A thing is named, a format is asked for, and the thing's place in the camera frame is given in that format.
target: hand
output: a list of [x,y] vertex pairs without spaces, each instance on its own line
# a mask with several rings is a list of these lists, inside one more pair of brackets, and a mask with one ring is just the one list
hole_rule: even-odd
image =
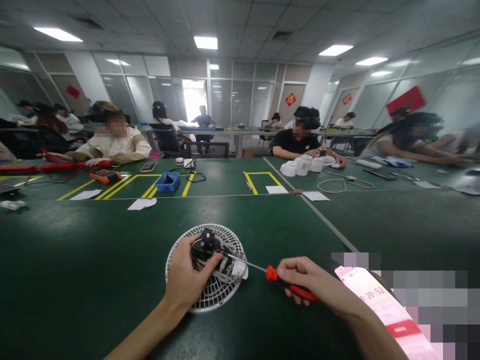
[[[38,158],[42,158],[44,162],[49,161],[49,158],[47,157],[47,154],[45,152],[39,153],[36,155]],[[71,156],[59,154],[56,152],[49,152],[48,156],[50,158],[55,158],[60,164],[67,164],[67,163],[73,163],[75,162],[74,158]]]
[[202,271],[195,270],[190,254],[192,244],[199,237],[200,234],[197,234],[180,240],[168,269],[164,299],[185,313],[200,298],[210,275],[224,257],[222,254],[215,254]]
[[96,159],[90,159],[85,162],[85,166],[96,166],[102,161],[111,161],[108,157],[98,157]]
[[[371,311],[348,287],[334,278],[308,257],[293,257],[280,261],[278,276],[290,284],[304,286],[324,302],[335,314],[346,319]],[[285,294],[297,305],[302,302],[309,306],[309,301],[300,298],[285,289]]]

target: black shirt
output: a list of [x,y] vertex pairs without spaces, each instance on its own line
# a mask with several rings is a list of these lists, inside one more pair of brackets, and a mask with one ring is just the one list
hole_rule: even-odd
[[275,135],[271,143],[271,148],[273,149],[274,147],[279,146],[283,150],[287,150],[291,153],[304,154],[308,150],[314,150],[320,147],[317,136],[317,134],[312,133],[310,136],[297,140],[294,136],[293,129],[283,130]]

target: doorway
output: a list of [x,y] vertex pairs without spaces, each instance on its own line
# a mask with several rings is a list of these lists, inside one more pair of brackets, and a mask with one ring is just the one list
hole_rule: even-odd
[[186,118],[189,123],[200,115],[200,106],[207,107],[207,81],[182,79],[183,98],[185,100]]

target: fan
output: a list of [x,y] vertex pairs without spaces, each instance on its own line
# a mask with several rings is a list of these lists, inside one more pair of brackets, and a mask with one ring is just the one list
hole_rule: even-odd
[[[242,247],[239,238],[233,233],[233,231],[226,228],[225,226],[218,224],[208,223],[198,225],[194,228],[191,228],[182,236],[180,236],[180,238],[175,242],[175,244],[173,244],[173,247],[168,254],[165,265],[165,281],[168,280],[170,261],[172,260],[172,255],[175,248],[178,246],[180,239],[190,237],[195,234],[200,234],[204,231],[205,228],[214,230],[215,237],[218,238],[221,242],[223,242],[225,246],[228,247],[228,249],[235,253],[235,256],[247,261],[247,257],[244,254],[244,248]],[[205,288],[203,288],[200,299],[195,304],[193,304],[189,312],[208,313],[210,311],[218,309],[234,296],[240,286],[240,282],[242,281],[242,279],[246,279],[247,277],[248,267],[244,263],[236,260],[232,262],[227,274],[220,273],[217,270],[214,271],[208,279]]]

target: blue plastic box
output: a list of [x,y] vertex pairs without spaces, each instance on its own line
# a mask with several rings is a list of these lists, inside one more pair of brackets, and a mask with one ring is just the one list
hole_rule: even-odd
[[[165,180],[167,176],[171,177],[173,183],[166,184]],[[165,172],[160,178],[156,181],[155,187],[159,193],[173,193],[180,184],[180,174],[178,172]]]

